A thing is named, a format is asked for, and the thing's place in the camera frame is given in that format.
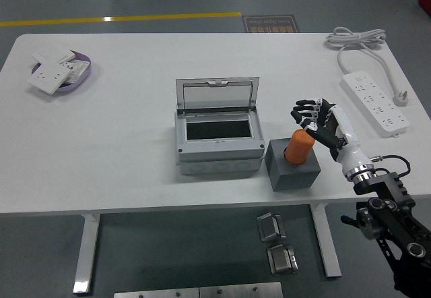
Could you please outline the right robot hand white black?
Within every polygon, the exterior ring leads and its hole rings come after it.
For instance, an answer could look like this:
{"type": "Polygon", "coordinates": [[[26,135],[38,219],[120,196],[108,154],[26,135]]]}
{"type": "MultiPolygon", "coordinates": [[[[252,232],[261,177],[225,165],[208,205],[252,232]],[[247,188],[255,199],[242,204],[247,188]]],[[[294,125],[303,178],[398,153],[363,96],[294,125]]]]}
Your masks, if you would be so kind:
{"type": "Polygon", "coordinates": [[[313,139],[326,146],[341,164],[347,180],[360,171],[374,168],[360,149],[360,141],[344,110],[324,98],[298,100],[291,111],[296,123],[313,139]]]}

